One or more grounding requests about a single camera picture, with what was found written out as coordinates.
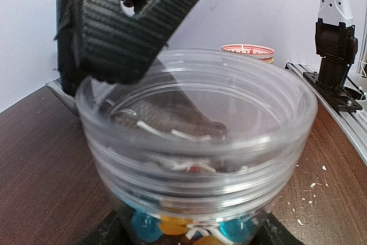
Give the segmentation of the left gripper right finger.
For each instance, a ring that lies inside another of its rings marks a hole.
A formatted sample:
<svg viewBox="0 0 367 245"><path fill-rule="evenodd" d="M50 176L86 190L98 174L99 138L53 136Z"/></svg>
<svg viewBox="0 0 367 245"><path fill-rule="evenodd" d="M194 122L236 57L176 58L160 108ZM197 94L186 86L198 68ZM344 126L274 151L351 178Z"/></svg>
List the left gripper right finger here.
<svg viewBox="0 0 367 245"><path fill-rule="evenodd" d="M255 236L257 245L301 245L301 241L271 213Z"/></svg>

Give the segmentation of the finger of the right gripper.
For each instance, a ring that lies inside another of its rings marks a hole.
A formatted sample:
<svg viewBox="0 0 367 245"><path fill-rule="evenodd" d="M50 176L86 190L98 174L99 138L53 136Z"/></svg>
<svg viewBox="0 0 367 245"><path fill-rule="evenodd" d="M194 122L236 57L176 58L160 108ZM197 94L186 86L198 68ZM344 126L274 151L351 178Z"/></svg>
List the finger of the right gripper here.
<svg viewBox="0 0 367 245"><path fill-rule="evenodd" d="M61 89L88 76L135 84L199 0L57 0Z"/></svg>

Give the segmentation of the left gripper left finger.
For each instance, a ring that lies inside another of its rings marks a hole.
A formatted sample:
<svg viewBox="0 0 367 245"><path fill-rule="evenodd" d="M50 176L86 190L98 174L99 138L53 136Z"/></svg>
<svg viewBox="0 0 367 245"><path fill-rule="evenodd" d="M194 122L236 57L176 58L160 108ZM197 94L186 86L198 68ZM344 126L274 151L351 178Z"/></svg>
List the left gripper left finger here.
<svg viewBox="0 0 367 245"><path fill-rule="evenodd" d="M103 221L84 239L84 245L127 245L129 237L120 223L116 211Z"/></svg>

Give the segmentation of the clear plastic jar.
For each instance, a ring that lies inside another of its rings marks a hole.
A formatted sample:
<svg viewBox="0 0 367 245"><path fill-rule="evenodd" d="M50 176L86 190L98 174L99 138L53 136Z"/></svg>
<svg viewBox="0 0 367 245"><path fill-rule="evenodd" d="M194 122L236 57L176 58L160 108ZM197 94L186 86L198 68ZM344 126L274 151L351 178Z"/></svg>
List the clear plastic jar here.
<svg viewBox="0 0 367 245"><path fill-rule="evenodd" d="M272 214L317 114L288 70L162 52L134 85L86 77L76 105L123 244L298 244Z"/></svg>

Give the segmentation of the clear jar lid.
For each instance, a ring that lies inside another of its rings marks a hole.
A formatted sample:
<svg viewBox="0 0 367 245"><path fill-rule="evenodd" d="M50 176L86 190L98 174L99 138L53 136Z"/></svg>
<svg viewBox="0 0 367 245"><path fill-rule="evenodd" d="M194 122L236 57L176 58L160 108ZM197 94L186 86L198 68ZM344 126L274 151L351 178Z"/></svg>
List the clear jar lid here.
<svg viewBox="0 0 367 245"><path fill-rule="evenodd" d="M76 94L101 179L134 196L130 173L144 162L207 163L255 170L253 195L281 190L317 113L293 73L224 51L163 52L136 85L86 78Z"/></svg>

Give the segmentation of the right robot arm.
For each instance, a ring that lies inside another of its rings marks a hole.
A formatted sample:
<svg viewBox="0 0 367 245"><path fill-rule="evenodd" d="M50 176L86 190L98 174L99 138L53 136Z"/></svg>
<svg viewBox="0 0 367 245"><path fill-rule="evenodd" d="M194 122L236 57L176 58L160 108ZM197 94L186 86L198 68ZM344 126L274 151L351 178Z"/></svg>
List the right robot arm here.
<svg viewBox="0 0 367 245"><path fill-rule="evenodd" d="M74 96L88 76L135 84L199 0L57 0L59 83ZM341 85L357 53L349 0L321 0L320 82Z"/></svg>

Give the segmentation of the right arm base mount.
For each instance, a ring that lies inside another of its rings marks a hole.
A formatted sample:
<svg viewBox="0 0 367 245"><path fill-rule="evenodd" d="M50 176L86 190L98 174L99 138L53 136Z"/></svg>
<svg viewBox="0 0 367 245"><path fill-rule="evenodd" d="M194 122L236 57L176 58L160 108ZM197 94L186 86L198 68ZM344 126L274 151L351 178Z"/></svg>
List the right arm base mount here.
<svg viewBox="0 0 367 245"><path fill-rule="evenodd" d="M303 72L303 77L336 112L362 110L362 106L357 102L357 99L360 99L362 95L356 90L348 87L326 87L319 83L318 74L314 72Z"/></svg>

